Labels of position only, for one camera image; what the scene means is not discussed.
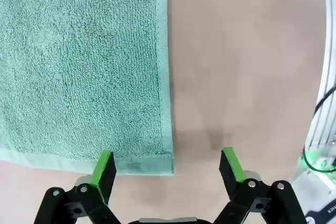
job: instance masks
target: beige table surface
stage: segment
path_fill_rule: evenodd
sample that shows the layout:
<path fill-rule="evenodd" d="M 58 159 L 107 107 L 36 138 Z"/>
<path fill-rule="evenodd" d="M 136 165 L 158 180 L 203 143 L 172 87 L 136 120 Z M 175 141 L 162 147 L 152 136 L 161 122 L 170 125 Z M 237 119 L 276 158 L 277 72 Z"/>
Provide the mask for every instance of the beige table surface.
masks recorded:
<path fill-rule="evenodd" d="M 316 102 L 325 24 L 324 0 L 169 0 L 176 175 L 118 176 L 117 217 L 213 221 L 228 201 L 222 146 L 267 182 L 289 178 Z M 45 191 L 79 176 L 3 162 L 0 171 L 0 223 L 33 223 Z"/>

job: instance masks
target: screw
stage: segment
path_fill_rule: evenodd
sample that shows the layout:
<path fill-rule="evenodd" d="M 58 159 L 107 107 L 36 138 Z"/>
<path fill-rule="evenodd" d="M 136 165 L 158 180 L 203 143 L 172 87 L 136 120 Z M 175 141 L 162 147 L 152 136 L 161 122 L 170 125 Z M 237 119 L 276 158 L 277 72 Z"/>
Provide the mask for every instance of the screw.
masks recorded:
<path fill-rule="evenodd" d="M 82 188 L 80 188 L 80 191 L 82 193 L 85 193 L 88 190 L 88 188 L 86 186 L 83 186 Z"/>
<path fill-rule="evenodd" d="M 283 183 L 279 183 L 277 185 L 277 187 L 280 189 L 280 190 L 283 190 L 285 188 L 285 185 Z"/>
<path fill-rule="evenodd" d="M 252 188 L 256 186 L 256 183 L 253 180 L 250 180 L 247 184 L 249 187 L 252 187 Z"/>

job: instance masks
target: wire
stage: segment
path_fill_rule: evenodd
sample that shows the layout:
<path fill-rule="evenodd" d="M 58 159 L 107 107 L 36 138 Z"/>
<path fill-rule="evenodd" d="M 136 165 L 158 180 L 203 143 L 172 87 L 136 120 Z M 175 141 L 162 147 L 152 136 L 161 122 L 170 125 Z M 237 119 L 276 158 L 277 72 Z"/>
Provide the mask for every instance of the wire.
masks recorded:
<path fill-rule="evenodd" d="M 328 97 L 331 96 L 335 91 L 336 91 L 336 84 L 327 93 L 325 93 L 324 97 L 316 105 L 315 110 L 314 110 L 314 116 L 319 111 L 319 109 L 322 107 L 322 105 L 324 104 L 326 99 L 328 99 Z M 313 167 L 311 164 L 309 164 L 309 162 L 307 160 L 307 157 L 306 157 L 306 145 L 303 146 L 302 157 L 303 157 L 303 160 L 306 163 L 306 165 L 315 172 L 318 172 L 318 173 L 333 173 L 333 172 L 336 172 L 336 168 L 332 169 L 332 170 L 319 170 L 319 169 L 316 169 L 315 167 Z"/>

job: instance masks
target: towel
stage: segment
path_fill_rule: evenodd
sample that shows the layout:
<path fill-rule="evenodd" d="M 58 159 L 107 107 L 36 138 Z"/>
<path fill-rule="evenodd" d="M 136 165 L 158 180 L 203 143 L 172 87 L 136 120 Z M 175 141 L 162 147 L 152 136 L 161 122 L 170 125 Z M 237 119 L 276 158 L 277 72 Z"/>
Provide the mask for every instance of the towel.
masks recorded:
<path fill-rule="evenodd" d="M 167 0 L 0 0 L 0 159 L 173 172 Z"/>

